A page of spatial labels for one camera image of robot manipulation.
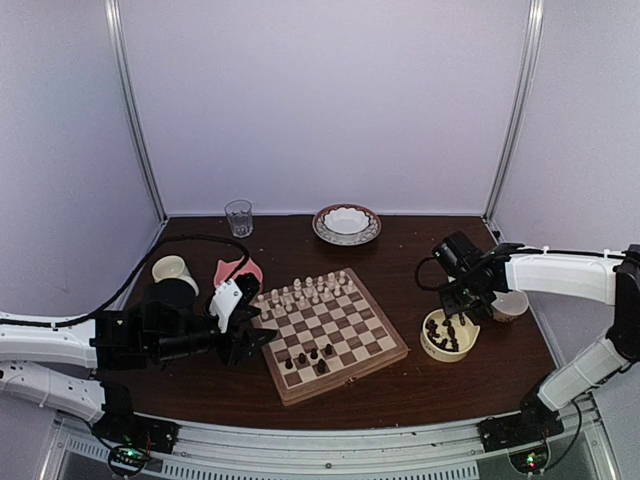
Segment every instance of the pink object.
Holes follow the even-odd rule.
[[[213,286],[217,287],[222,282],[224,282],[239,263],[240,260],[236,260],[230,263],[218,260],[218,268],[216,269],[216,274],[213,277]],[[249,259],[247,264],[242,267],[240,271],[236,272],[233,278],[235,279],[239,275],[243,275],[245,273],[253,273],[256,276],[256,278],[260,282],[260,291],[262,291],[262,270],[260,270],[260,267],[258,267],[258,265],[256,265],[253,260]]]

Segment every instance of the dark wooden surface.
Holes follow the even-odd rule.
[[[415,426],[495,415],[518,408],[519,400],[553,362],[530,313],[511,324],[481,324],[476,346],[459,363],[432,360],[420,346],[422,320],[439,308],[436,294],[419,290],[413,269],[433,246],[455,230],[476,244],[493,246],[478,218],[382,217],[382,233],[359,247],[336,247],[318,239],[311,217],[257,217],[243,240],[265,275],[265,290],[295,277],[317,276],[352,267],[375,297],[411,352],[379,372],[299,404],[284,407],[262,356],[225,369],[214,353],[174,361],[161,371],[106,372],[103,379],[127,385],[142,413],[242,427],[348,429]],[[164,235],[229,235],[222,218],[175,218]],[[155,259],[181,255],[200,286],[202,307],[213,288],[218,259],[235,260],[231,247],[204,242],[166,245],[145,267],[131,297],[138,301],[152,281]],[[437,265],[423,281],[441,283]]]

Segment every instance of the chessboard square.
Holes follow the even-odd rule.
[[[278,352],[287,348],[287,344],[282,339],[273,340],[269,342],[269,348],[271,348],[272,352]]]
[[[364,322],[360,322],[360,323],[356,323],[353,326],[353,329],[356,331],[356,333],[358,335],[362,335],[364,332],[368,332],[369,329],[367,328],[367,326],[364,324]]]
[[[298,372],[287,373],[283,378],[287,387],[295,387],[302,383],[302,378],[300,378],[300,374]]]
[[[309,335],[311,335],[311,338],[318,338],[318,337],[322,337],[324,335],[324,328],[322,328],[322,326],[319,327],[313,327],[311,330],[309,330]]]
[[[366,331],[362,335],[360,335],[360,340],[362,340],[362,343],[364,343],[365,345],[368,345],[375,342],[376,337],[374,337],[373,333],[371,333],[370,331]]]
[[[341,308],[339,308],[337,310],[331,310],[331,312],[329,312],[329,315],[331,315],[331,318],[333,318],[334,320],[338,320],[339,318],[344,317],[344,312]]]
[[[351,315],[357,312],[356,307],[354,307],[351,303],[349,305],[343,306],[342,310],[344,310],[345,315]]]
[[[291,320],[291,323],[298,323],[304,320],[304,318],[302,318],[302,314],[300,312],[293,312],[289,314],[289,320]]]
[[[305,352],[311,352],[311,350],[313,350],[314,348],[318,348],[318,345],[316,345],[316,342],[314,342],[313,340],[309,340],[302,344],[302,348]]]
[[[369,358],[370,356],[365,346],[356,348],[355,350],[352,351],[352,353],[356,357],[356,360],[358,360],[359,362]]]
[[[295,328],[293,328],[293,325],[287,325],[286,327],[282,327],[280,329],[280,333],[282,334],[282,338],[287,338],[291,335],[294,335],[296,333],[296,330]]]
[[[369,355],[375,355],[382,351],[382,347],[378,344],[378,342],[373,342],[365,345],[365,348],[367,349],[367,352],[369,352]]]
[[[369,330],[375,330],[380,326],[380,320],[378,319],[378,317],[373,317],[365,320],[364,324]]]
[[[285,349],[275,352],[273,356],[276,357],[278,363],[284,363],[287,358],[291,357],[291,354],[289,353],[289,350]]]
[[[299,340],[297,335],[291,335],[289,337],[284,337],[284,343],[287,347],[291,348],[294,345],[298,345]]]
[[[327,333],[333,333],[333,332],[337,332],[338,331],[338,325],[335,324],[335,323],[327,323],[322,328],[324,328],[324,331],[327,332]]]
[[[289,321],[289,319],[287,317],[278,317],[276,318],[276,325],[278,325],[279,328],[282,328],[286,325],[290,325],[291,322]]]
[[[326,324],[333,322],[333,317],[330,313],[321,313],[320,315],[318,315],[318,320],[320,320],[320,323]]]
[[[341,328],[340,331],[342,332],[342,336],[344,338],[352,338],[358,335],[351,325],[346,328]]]
[[[308,342],[309,340],[313,340],[313,336],[309,330],[305,330],[298,334],[298,340],[300,340],[300,343]]]
[[[351,365],[352,363],[356,363],[356,357],[351,351],[340,355],[340,360],[345,367]]]
[[[275,320],[267,320],[265,322],[262,322],[262,328],[268,328],[269,330],[277,330],[279,326],[280,325],[278,325]]]
[[[360,323],[362,321],[362,317],[360,316],[360,314],[358,312],[352,313],[351,315],[347,315],[347,319],[349,320],[349,323],[351,325],[354,325],[356,323]]]
[[[353,306],[356,307],[356,310],[358,310],[359,312],[369,308],[369,304],[365,299],[358,300],[357,302],[353,302]]]
[[[383,326],[374,328],[373,330],[371,330],[371,333],[373,333],[373,336],[376,337],[376,340],[380,340],[382,337],[386,337],[388,335]]]
[[[333,333],[329,334],[329,341],[331,343],[343,342],[344,341],[344,337],[342,336],[342,334],[340,332],[333,332]]]
[[[336,320],[335,325],[342,330],[343,328],[347,328],[348,326],[351,325],[351,323],[349,323],[349,320],[347,319],[347,317],[343,317],[343,318],[339,318],[338,320]]]
[[[338,342],[333,346],[333,349],[338,355],[342,355],[343,353],[351,351],[351,348],[349,347],[349,344],[347,342]]]
[[[375,314],[369,307],[367,307],[360,312],[360,316],[362,317],[363,320],[368,320],[369,318],[375,317]]]
[[[360,337],[351,337],[347,339],[347,345],[349,345],[351,350],[354,350],[362,346],[362,340],[360,340]]]
[[[302,345],[297,343],[294,346],[289,347],[289,353],[291,353],[291,358],[295,359],[298,357],[298,355],[304,353],[304,348],[302,348]]]
[[[379,339],[378,343],[380,344],[383,350],[391,350],[396,346],[396,342],[389,335]]]
[[[336,302],[335,300],[329,300],[325,302],[325,305],[327,306],[327,310],[329,311],[335,310],[336,308],[340,307],[340,305],[338,305],[338,302]]]
[[[320,325],[320,320],[318,320],[318,317],[314,316],[314,317],[311,317],[311,318],[307,318],[305,323],[307,324],[307,327],[313,328],[313,327],[317,327],[318,325]]]
[[[316,316],[316,312],[313,311],[313,308],[305,308],[303,310],[300,310],[300,315],[302,315],[302,318],[311,318],[311,317],[315,317]]]
[[[316,312],[316,315],[320,315],[322,313],[327,313],[329,310],[324,303],[320,303],[318,305],[313,306],[313,311]]]
[[[341,307],[344,307],[345,305],[351,304],[351,299],[347,296],[341,296],[336,299],[336,302],[338,302],[338,305]]]
[[[362,295],[360,295],[360,292],[353,292],[349,294],[349,298],[352,302],[357,302],[359,300],[362,300]]]
[[[308,360],[305,366],[306,367],[311,366]],[[318,376],[313,368],[303,368],[302,370],[298,370],[298,373],[300,374],[300,378],[302,378],[303,383],[310,382],[311,380],[315,380]]]
[[[340,360],[340,357],[338,356],[333,356],[330,358],[327,358],[327,360],[325,360],[327,362],[327,365],[329,366],[329,370],[332,372],[336,372],[342,368],[344,368],[344,364],[342,363],[342,360]]]

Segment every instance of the white cup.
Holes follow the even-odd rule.
[[[167,278],[183,280],[191,285],[196,292],[196,296],[200,295],[200,289],[196,281],[191,277],[187,264],[178,255],[169,255],[158,260],[151,269],[151,274],[156,283]]]

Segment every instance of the wooden chessboard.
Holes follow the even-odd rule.
[[[271,293],[262,302],[254,305],[261,308],[252,322],[257,328],[278,330],[278,335],[263,347],[269,370],[284,405],[292,405],[321,393],[338,388],[355,379],[364,377],[398,360],[409,353],[398,332],[393,328],[382,309],[350,268],[343,270],[343,284],[339,283],[340,272],[334,272],[335,285],[340,285],[339,295],[335,286],[326,288],[328,275],[323,275],[324,289],[317,295],[318,278],[313,285],[302,281],[301,293],[305,297],[301,306],[298,299],[287,311],[283,305],[283,288],[277,289],[279,303],[273,301]],[[290,295],[293,286],[288,286]],[[331,345],[331,353],[325,349]],[[317,349],[317,359],[311,352]],[[306,361],[298,359],[303,353]],[[292,366],[287,368],[287,359]],[[318,362],[326,362],[326,371],[318,371]]]

